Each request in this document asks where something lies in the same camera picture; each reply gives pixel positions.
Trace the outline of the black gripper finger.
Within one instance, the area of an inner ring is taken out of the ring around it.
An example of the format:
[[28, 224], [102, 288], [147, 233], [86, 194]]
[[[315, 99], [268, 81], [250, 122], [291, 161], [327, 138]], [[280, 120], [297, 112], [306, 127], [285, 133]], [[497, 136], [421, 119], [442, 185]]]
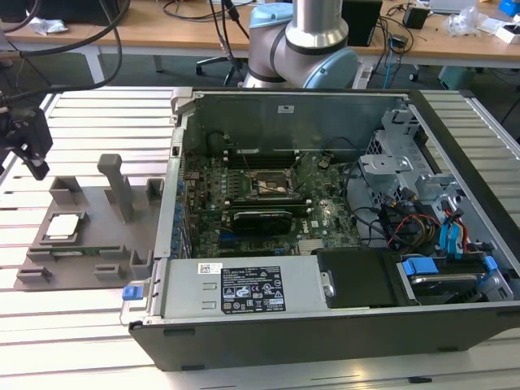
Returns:
[[45, 155], [40, 156], [25, 156], [23, 157], [24, 164], [36, 180], [45, 179], [49, 172], [49, 166], [45, 161]]

